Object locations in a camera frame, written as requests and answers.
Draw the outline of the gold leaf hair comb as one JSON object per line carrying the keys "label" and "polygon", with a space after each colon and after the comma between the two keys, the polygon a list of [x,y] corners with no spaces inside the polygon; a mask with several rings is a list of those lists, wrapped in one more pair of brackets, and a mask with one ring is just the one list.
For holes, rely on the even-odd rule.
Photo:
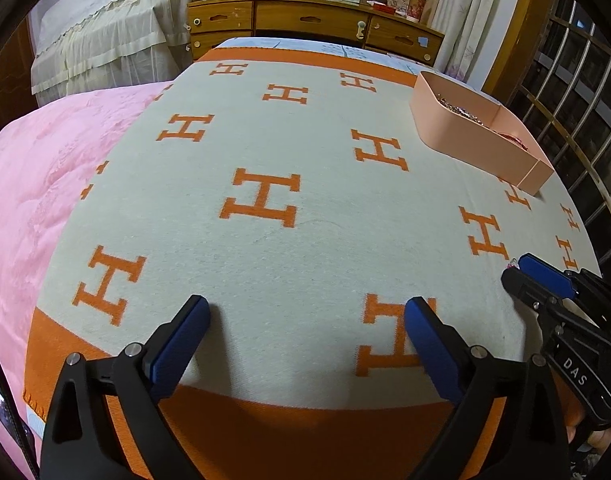
{"label": "gold leaf hair comb", "polygon": [[484,121],[482,120],[482,117],[479,114],[479,112],[481,111],[481,105],[477,99],[448,99],[444,94],[440,92],[435,92],[435,98],[443,107],[445,107],[447,110],[450,110],[450,112],[458,116],[464,117],[470,120],[471,122],[476,122],[476,124],[478,125],[484,124]]}

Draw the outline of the pink jewelry box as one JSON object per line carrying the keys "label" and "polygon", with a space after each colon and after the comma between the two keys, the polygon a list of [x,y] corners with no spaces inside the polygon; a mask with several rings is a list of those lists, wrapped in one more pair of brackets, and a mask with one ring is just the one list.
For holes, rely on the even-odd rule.
{"label": "pink jewelry box", "polygon": [[[443,107],[435,92],[448,99],[475,98],[483,125]],[[504,105],[438,74],[417,75],[411,101],[416,131],[428,148],[500,177],[523,192],[537,194],[554,168],[526,126]]]}

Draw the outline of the metal window grille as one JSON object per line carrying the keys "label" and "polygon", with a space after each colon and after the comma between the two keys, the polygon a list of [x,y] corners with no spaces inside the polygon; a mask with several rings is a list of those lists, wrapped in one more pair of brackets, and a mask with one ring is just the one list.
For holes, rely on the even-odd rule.
{"label": "metal window grille", "polygon": [[575,0],[554,0],[513,110],[543,148],[611,272],[611,47]]}

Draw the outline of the orange white H blanket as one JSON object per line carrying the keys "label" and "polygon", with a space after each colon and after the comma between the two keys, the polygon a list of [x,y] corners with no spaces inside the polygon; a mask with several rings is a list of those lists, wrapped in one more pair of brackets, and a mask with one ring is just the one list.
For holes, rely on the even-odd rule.
{"label": "orange white H blanket", "polygon": [[74,190],[36,302],[24,398],[185,300],[212,322],[161,408],[210,479],[401,479],[450,413],[403,307],[422,296],[518,360],[539,331],[501,284],[531,252],[598,261],[563,182],[537,194],[435,152],[412,79],[311,52],[224,50],[146,107]]}

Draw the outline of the light blue bed sheet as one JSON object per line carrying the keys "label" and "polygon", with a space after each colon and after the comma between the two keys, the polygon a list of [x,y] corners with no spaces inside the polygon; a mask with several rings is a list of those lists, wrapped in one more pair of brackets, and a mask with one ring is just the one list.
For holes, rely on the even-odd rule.
{"label": "light blue bed sheet", "polygon": [[206,60],[268,61],[348,68],[363,76],[375,76],[399,84],[414,86],[414,79],[424,70],[447,78],[455,84],[473,90],[469,84],[444,75],[420,62],[407,60],[394,54],[383,54],[355,47],[329,44],[313,40],[266,37],[235,37],[222,42],[205,55]]}

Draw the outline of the white curtain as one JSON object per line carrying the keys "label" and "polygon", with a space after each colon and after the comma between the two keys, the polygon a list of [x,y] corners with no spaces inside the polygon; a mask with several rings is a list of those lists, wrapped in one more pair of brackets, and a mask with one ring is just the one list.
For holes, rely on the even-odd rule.
{"label": "white curtain", "polygon": [[495,0],[435,0],[429,27],[443,40],[435,58],[435,69],[465,81],[490,21]]}

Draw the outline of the floral gift box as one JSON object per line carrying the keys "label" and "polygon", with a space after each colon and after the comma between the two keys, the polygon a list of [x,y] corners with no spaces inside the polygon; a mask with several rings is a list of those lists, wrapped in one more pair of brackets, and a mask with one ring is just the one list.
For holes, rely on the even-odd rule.
{"label": "floral gift box", "polygon": [[423,16],[428,0],[387,0],[395,13],[403,16],[407,20],[419,22]]}

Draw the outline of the brown wooden door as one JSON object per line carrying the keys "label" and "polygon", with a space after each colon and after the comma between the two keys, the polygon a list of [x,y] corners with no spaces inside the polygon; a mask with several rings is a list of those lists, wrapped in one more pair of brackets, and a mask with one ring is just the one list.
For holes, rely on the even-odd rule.
{"label": "brown wooden door", "polygon": [[25,18],[0,53],[0,131],[38,108],[36,97],[31,93],[33,61],[29,20]]}

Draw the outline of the wooden desk with drawers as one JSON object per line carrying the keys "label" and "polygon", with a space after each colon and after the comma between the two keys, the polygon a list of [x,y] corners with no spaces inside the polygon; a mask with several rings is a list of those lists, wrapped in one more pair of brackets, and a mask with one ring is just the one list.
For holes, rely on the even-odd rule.
{"label": "wooden desk with drawers", "polygon": [[234,37],[315,39],[432,66],[444,35],[372,6],[330,0],[207,0],[187,6],[186,48],[197,60]]}

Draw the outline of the piano under white cloth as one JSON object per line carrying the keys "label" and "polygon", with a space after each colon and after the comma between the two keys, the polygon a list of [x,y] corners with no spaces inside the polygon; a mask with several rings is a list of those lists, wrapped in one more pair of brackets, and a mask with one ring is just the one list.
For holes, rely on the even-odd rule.
{"label": "piano under white cloth", "polygon": [[40,0],[29,14],[36,102],[176,78],[192,60],[190,2]]}

